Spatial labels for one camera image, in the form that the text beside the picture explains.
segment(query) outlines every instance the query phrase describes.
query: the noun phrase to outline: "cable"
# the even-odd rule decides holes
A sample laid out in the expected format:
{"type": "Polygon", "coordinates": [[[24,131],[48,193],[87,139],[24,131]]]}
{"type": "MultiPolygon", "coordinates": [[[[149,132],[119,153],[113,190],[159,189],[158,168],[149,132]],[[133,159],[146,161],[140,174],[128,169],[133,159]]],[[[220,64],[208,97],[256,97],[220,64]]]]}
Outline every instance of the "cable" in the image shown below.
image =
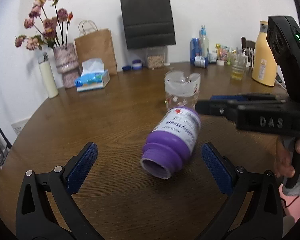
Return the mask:
{"type": "Polygon", "coordinates": [[[300,195],[297,196],[294,200],[292,200],[292,202],[289,205],[287,205],[287,202],[286,202],[286,200],[284,198],[281,198],[281,200],[284,202],[284,207],[288,208],[289,206],[292,205],[293,202],[295,202],[297,200],[298,197],[300,197],[300,195]]]}

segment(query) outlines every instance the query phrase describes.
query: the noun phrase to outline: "purple bottle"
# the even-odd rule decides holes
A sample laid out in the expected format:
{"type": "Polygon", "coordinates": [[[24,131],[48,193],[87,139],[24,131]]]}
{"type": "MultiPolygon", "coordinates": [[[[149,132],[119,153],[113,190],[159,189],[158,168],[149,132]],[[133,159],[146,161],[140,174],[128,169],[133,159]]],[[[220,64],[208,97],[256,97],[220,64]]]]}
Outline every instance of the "purple bottle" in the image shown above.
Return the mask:
{"type": "Polygon", "coordinates": [[[190,158],[201,128],[199,115],[191,108],[172,108],[148,135],[141,166],[161,179],[180,171],[190,158]]]}

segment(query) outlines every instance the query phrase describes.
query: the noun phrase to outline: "white thermos bottle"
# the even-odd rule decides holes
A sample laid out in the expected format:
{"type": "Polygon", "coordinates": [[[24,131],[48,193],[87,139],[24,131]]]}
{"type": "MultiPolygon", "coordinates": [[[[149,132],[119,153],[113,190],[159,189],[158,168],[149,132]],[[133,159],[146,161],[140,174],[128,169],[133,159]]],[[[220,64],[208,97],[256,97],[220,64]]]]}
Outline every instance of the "white thermos bottle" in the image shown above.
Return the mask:
{"type": "Polygon", "coordinates": [[[59,94],[59,91],[54,81],[51,66],[49,63],[48,55],[44,52],[38,57],[39,69],[43,79],[43,83],[46,87],[49,98],[54,98],[59,94]]]}

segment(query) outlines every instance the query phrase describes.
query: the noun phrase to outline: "wooden chair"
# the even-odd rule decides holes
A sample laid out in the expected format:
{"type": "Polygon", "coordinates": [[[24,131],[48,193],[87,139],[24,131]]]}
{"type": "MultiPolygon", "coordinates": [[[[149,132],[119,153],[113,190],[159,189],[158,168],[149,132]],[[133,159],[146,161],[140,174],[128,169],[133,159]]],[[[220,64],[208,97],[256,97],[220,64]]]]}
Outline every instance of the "wooden chair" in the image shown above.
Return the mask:
{"type": "Polygon", "coordinates": [[[254,41],[247,41],[245,37],[241,38],[242,51],[246,50],[246,55],[249,57],[248,61],[250,62],[250,69],[253,68],[254,55],[256,52],[256,43],[254,41]]]}

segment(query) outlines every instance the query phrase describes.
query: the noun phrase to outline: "bottle label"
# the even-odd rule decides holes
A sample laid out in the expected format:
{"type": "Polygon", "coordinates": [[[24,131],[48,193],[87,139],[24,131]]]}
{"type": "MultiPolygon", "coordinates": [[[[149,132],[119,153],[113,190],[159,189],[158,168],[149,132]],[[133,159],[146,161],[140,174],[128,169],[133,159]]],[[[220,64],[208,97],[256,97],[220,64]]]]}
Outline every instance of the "bottle label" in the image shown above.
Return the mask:
{"type": "Polygon", "coordinates": [[[204,56],[197,56],[194,58],[194,66],[195,67],[203,67],[205,68],[205,61],[206,57],[204,56]]]}
{"type": "Polygon", "coordinates": [[[267,61],[262,58],[260,63],[259,76],[258,76],[258,79],[260,80],[263,80],[265,78],[266,65],[267,65],[267,61]]]}
{"type": "Polygon", "coordinates": [[[153,131],[165,131],[178,136],[189,148],[194,148],[201,128],[199,117],[185,108],[173,108],[166,113],[153,131]]]}

